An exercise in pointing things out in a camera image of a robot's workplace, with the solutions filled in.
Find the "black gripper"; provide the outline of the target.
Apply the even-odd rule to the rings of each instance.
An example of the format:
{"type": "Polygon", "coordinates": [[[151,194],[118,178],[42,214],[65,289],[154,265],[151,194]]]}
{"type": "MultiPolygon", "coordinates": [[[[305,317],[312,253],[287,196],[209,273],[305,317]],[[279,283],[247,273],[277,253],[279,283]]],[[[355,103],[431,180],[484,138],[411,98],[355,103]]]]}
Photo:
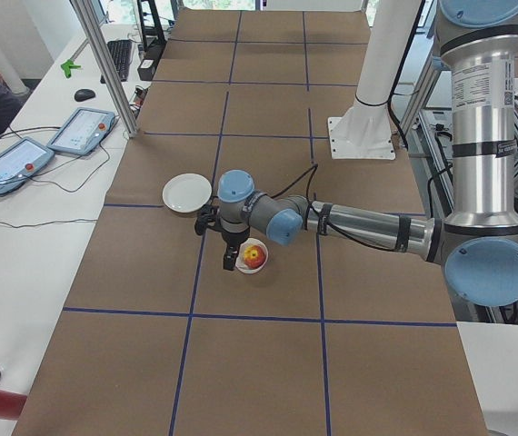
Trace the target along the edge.
{"type": "Polygon", "coordinates": [[[249,228],[240,232],[231,232],[223,229],[221,234],[226,244],[223,256],[223,268],[227,271],[232,271],[234,268],[238,269],[241,266],[241,244],[249,238],[249,228]]]}

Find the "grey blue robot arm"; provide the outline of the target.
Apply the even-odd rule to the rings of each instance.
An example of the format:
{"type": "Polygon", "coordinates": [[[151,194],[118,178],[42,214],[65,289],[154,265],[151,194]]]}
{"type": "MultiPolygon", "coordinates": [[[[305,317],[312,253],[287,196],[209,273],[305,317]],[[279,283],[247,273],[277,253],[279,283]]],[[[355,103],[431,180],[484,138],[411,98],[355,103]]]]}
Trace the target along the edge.
{"type": "Polygon", "coordinates": [[[302,230],[335,235],[387,252],[414,253],[443,269],[448,287],[482,306],[518,301],[518,213],[514,209],[514,58],[518,1],[441,1],[434,45],[452,74],[453,208],[415,220],[270,196],[242,170],[218,183],[216,221],[233,269],[257,230],[287,245],[302,230]]]}

